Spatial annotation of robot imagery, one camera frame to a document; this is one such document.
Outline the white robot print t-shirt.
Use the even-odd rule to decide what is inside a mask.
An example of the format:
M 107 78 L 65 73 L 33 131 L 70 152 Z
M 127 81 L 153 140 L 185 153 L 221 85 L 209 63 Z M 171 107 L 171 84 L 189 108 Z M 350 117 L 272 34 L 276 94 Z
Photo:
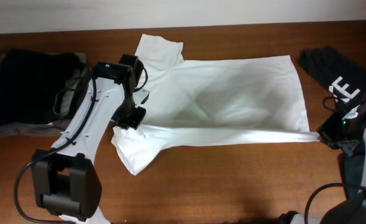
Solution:
M 144 34 L 136 55 L 149 77 L 137 130 L 115 128 L 112 144 L 137 175 L 177 146 L 313 142 L 298 73 L 288 55 L 186 60 L 183 44 Z

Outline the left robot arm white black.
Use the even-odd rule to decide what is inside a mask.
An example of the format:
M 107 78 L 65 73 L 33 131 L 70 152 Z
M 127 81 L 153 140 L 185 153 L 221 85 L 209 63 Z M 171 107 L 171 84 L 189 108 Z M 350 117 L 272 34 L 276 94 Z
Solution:
M 38 207 L 57 223 L 107 223 L 99 208 L 102 186 L 94 168 L 96 151 L 109 124 L 136 130 L 149 92 L 138 85 L 147 71 L 135 55 L 117 63 L 99 61 L 89 71 L 84 100 L 50 150 L 36 150 L 31 172 Z

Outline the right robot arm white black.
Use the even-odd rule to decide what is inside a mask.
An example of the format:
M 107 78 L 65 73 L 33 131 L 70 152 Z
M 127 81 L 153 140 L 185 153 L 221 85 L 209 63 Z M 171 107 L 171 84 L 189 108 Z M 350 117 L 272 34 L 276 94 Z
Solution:
M 289 211 L 277 223 L 366 223 L 366 100 L 355 107 L 356 115 L 334 113 L 320 128 L 321 139 L 331 148 L 344 152 L 343 181 L 317 188 L 309 197 L 304 213 Z M 311 218 L 310 206 L 321 191 L 342 187 L 347 198 L 321 218 Z

